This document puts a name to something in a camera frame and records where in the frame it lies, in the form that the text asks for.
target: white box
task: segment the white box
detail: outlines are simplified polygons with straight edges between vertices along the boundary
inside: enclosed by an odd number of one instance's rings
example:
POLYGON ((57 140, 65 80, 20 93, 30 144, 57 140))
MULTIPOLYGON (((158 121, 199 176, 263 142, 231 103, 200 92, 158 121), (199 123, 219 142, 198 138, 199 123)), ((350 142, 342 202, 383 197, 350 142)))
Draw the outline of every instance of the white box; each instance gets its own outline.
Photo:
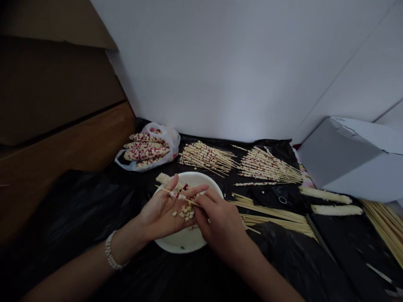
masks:
POLYGON ((318 189, 389 202, 403 198, 403 134, 327 117, 298 149, 318 189))

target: bowl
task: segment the bowl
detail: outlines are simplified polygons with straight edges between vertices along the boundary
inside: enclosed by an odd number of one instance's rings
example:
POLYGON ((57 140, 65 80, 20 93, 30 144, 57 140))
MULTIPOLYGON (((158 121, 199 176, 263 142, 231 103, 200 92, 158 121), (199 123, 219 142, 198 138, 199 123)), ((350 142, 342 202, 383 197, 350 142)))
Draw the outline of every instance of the bowl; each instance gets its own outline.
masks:
MULTIPOLYGON (((207 175, 199 172, 183 172, 179 173, 179 182, 182 184, 187 183, 191 187, 197 187, 198 185, 208 184, 210 189, 216 191, 221 198, 223 198, 220 187, 217 183, 207 175)), ((155 240, 155 243, 159 245, 160 248, 166 250, 167 252, 174 254, 185 254, 191 253, 195 250, 201 249, 207 244, 202 237, 200 229, 189 230, 188 228, 183 229, 177 233, 169 235, 167 237, 155 240)))

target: wooden surface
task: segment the wooden surface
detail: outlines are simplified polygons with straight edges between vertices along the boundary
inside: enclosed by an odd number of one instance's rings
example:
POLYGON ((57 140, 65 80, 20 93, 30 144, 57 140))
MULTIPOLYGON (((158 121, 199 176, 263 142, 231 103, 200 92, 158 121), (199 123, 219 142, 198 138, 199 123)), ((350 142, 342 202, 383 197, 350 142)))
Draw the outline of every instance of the wooden surface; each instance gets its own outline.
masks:
POLYGON ((123 103, 0 159, 0 245, 15 236, 68 169, 101 171, 134 133, 123 103))

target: right hand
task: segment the right hand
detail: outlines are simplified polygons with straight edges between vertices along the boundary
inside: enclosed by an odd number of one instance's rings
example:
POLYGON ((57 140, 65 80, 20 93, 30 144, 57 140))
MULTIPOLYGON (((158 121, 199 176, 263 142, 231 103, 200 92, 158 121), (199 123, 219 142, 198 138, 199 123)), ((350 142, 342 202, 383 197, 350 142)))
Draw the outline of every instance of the right hand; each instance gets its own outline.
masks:
POLYGON ((259 251, 247 235, 235 205, 225 201, 211 189, 199 196, 195 202, 203 208, 193 207, 204 240, 230 267, 236 269, 259 251))

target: bracelet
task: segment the bracelet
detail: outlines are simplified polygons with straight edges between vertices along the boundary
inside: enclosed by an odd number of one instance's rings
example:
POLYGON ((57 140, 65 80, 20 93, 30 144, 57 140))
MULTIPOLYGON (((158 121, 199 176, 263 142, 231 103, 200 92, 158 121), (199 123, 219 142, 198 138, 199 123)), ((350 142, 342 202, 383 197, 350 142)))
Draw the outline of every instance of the bracelet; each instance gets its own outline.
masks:
POLYGON ((128 265, 128 263, 130 262, 130 260, 126 263, 126 264, 119 264, 116 262, 115 258, 112 256, 111 254, 111 247, 110 247, 110 243, 112 242, 112 237, 113 235, 116 233, 117 231, 113 231, 111 235, 109 235, 108 239, 106 239, 106 243, 105 243, 105 253, 106 256, 108 257, 108 263, 109 265, 114 269, 114 270, 122 270, 126 265, 128 265))

